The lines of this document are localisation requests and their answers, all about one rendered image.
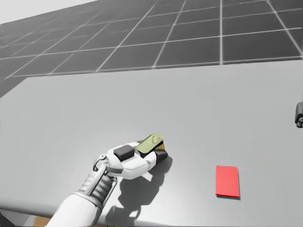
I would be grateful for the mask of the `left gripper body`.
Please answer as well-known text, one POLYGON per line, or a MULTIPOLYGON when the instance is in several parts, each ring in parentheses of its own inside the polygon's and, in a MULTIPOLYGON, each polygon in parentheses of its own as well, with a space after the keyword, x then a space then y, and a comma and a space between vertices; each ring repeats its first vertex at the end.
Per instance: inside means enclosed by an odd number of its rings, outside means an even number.
POLYGON ((110 177, 132 180, 153 168, 153 151, 141 152, 139 142, 126 143, 110 149, 106 153, 105 165, 110 177))

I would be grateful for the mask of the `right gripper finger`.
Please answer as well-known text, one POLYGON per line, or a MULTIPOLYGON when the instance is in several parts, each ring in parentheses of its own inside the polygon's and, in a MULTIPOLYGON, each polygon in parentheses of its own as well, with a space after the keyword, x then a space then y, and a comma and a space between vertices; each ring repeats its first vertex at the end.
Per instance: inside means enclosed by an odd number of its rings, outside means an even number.
POLYGON ((297 128, 303 128, 303 102, 296 105, 294 123, 297 128))

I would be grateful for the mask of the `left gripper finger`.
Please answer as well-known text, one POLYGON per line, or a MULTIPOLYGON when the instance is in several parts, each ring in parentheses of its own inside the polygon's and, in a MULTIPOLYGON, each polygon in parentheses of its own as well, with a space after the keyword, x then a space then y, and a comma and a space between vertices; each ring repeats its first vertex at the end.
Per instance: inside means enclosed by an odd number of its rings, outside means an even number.
POLYGON ((148 163, 149 169, 154 168, 157 164, 161 163, 168 157, 168 153, 165 150, 156 150, 149 153, 144 157, 144 160, 148 163))

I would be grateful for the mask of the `rectangular can pale green lid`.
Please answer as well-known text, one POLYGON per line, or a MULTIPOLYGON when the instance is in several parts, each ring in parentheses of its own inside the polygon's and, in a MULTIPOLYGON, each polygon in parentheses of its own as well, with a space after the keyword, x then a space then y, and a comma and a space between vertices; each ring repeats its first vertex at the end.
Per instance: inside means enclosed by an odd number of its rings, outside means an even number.
POLYGON ((141 157, 147 156, 152 151, 165 151, 164 137, 159 133, 152 133, 138 143, 136 149, 141 157))

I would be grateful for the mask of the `pink pad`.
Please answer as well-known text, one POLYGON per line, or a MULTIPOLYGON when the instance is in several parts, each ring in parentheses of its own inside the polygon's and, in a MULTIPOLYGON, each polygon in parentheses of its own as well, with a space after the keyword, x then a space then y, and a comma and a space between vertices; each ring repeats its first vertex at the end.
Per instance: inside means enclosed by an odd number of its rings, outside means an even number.
POLYGON ((238 168, 235 166, 216 166, 215 195, 240 197, 238 168))

